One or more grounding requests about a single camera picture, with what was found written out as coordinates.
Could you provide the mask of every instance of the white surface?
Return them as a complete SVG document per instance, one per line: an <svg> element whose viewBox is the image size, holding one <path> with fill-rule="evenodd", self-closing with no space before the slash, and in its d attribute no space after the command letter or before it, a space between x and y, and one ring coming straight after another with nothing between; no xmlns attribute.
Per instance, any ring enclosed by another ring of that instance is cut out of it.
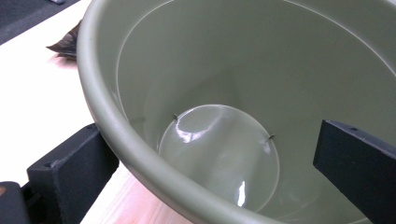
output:
<svg viewBox="0 0 396 224"><path fill-rule="evenodd" d="M81 224L191 224L155 197L123 166L111 177Z"/></svg>
<svg viewBox="0 0 396 224"><path fill-rule="evenodd" d="M24 185L26 169L93 123L76 63L46 49L82 19L81 0L0 46L0 181Z"/></svg>

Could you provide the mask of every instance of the green plastic bucket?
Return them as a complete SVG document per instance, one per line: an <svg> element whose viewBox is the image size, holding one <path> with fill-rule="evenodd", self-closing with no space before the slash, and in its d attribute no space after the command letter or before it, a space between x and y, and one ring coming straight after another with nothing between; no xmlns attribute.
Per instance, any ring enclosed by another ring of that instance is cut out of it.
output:
<svg viewBox="0 0 396 224"><path fill-rule="evenodd" d="M395 21L394 1L95 0L78 70L113 151L189 220L370 223L312 160L323 119L396 145ZM246 122L270 149L238 145ZM191 147L203 134L215 144ZM243 201L221 195L244 172Z"/></svg>

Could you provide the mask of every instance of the black holder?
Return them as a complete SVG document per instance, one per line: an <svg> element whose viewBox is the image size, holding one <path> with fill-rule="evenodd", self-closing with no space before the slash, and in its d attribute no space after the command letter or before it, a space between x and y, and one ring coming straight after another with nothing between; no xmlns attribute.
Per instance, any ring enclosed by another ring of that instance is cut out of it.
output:
<svg viewBox="0 0 396 224"><path fill-rule="evenodd" d="M88 125L31 165L22 189L0 183L0 223L79 223L119 163Z"/></svg>
<svg viewBox="0 0 396 224"><path fill-rule="evenodd" d="M396 223L396 147L323 120L314 165L372 222Z"/></svg>

